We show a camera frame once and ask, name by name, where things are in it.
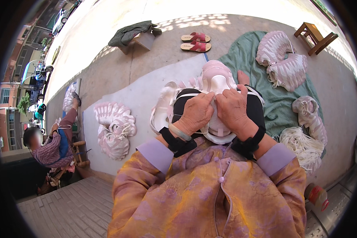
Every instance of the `red slippers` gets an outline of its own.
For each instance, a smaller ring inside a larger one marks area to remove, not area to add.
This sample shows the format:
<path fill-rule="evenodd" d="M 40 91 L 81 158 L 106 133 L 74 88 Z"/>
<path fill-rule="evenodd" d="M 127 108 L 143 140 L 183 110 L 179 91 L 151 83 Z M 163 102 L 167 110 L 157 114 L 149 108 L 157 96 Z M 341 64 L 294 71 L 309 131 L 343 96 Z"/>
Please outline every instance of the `red slippers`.
<path fill-rule="evenodd" d="M 199 42 L 209 42 L 210 36 L 205 35 L 204 33 L 192 32 L 190 35 L 181 36 L 181 40 L 184 42 L 191 42 L 194 40 Z"/>
<path fill-rule="evenodd" d="M 183 50 L 183 51 L 197 51 L 200 53 L 210 50 L 211 47 L 212 47 L 212 44 L 210 44 L 210 43 L 200 43 L 195 40 L 192 41 L 190 44 L 189 43 L 181 44 L 181 50 Z"/>

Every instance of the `hand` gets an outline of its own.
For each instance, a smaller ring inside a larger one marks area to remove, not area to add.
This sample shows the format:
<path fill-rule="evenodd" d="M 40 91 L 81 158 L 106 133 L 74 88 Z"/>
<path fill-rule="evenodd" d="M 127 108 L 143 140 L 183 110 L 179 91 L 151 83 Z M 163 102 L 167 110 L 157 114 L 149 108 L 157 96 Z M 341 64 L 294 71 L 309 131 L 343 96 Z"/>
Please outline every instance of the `hand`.
<path fill-rule="evenodd" d="M 53 131 L 55 131 L 55 130 L 57 130 L 58 129 L 58 125 L 57 125 L 57 123 L 54 123 L 53 125 L 52 125 L 52 128 L 50 128 L 50 133 L 49 133 L 49 135 L 51 135 L 52 133 L 53 133 Z"/>
<path fill-rule="evenodd" d="M 246 113 L 248 90 L 238 84 L 241 93 L 235 89 L 225 89 L 222 94 L 216 95 L 217 116 L 223 124 L 234 132 L 241 141 L 254 137 L 258 126 L 248 118 Z"/>
<path fill-rule="evenodd" d="M 204 127 L 210 121 L 214 112 L 210 105 L 214 95 L 214 92 L 200 93 L 187 100 L 182 117 L 174 125 L 189 136 Z"/>

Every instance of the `white car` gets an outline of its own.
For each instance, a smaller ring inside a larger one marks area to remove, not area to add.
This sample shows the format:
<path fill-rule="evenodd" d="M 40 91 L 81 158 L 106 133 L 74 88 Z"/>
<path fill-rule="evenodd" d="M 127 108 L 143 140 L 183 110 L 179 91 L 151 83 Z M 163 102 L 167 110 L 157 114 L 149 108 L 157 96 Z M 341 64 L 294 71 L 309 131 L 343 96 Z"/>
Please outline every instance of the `white car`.
<path fill-rule="evenodd" d="M 54 36 L 57 35 L 59 31 L 61 31 L 62 27 L 67 22 L 67 18 L 69 17 L 69 15 L 70 12 L 68 10 L 63 10 L 63 9 L 60 10 L 58 15 L 56 16 L 56 19 L 54 20 L 54 26 L 52 31 L 52 34 Z"/>

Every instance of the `plastic bottle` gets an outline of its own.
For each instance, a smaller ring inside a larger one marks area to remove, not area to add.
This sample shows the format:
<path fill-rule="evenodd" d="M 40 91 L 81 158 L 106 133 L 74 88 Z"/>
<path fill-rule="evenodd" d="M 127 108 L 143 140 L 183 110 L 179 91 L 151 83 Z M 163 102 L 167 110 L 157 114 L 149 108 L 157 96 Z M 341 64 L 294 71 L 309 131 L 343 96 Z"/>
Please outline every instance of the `plastic bottle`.
<path fill-rule="evenodd" d="M 304 192 L 304 197 L 308 199 L 315 207 L 324 211 L 328 207 L 328 194 L 322 187 L 314 183 L 310 183 Z"/>

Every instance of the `white mat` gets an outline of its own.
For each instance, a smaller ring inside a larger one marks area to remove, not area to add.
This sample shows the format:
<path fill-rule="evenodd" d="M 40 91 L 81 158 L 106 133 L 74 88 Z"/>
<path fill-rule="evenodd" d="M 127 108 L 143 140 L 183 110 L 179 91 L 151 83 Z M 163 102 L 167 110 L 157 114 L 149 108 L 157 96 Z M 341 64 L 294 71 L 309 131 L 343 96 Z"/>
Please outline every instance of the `white mat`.
<path fill-rule="evenodd" d="M 204 54 L 199 54 L 187 60 L 167 65 L 148 73 L 138 80 L 119 90 L 108 94 L 92 104 L 83 112 L 83 128 L 86 148 L 90 150 L 87 157 L 90 160 L 90 168 L 96 171 L 116 175 L 118 169 L 131 157 L 138 145 L 156 136 L 149 126 L 151 109 L 157 103 L 160 90 L 169 81 L 179 83 L 183 81 L 187 86 L 191 77 L 197 78 L 201 74 L 201 68 L 206 63 Z M 98 127 L 95 119 L 94 106 L 99 102 L 122 102 L 131 109 L 131 115 L 136 118 L 137 134 L 128 137 L 130 149 L 126 158 L 120 161 L 110 159 L 100 151 L 98 146 Z"/>

